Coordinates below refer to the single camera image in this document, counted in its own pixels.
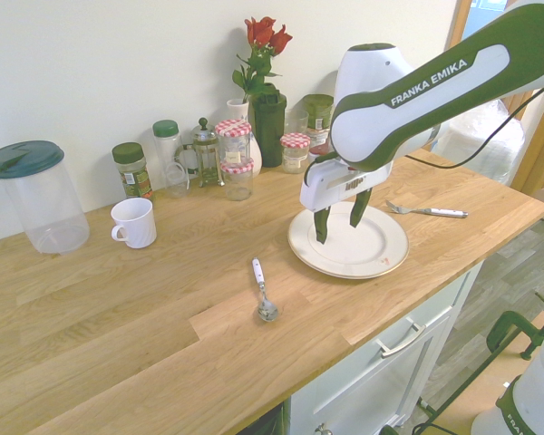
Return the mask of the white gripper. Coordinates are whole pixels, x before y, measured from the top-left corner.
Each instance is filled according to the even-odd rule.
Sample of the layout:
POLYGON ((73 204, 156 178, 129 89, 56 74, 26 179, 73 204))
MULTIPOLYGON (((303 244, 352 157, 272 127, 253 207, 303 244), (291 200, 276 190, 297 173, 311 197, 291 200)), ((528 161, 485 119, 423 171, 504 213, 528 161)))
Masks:
POLYGON ((355 196, 349 225, 360 223, 372 194, 372 188, 387 180, 393 168, 389 162, 380 169, 364 172, 352 169, 340 158, 321 156, 309 165, 300 191, 301 204, 314 213, 316 241, 324 244, 327 223, 334 204, 355 196))

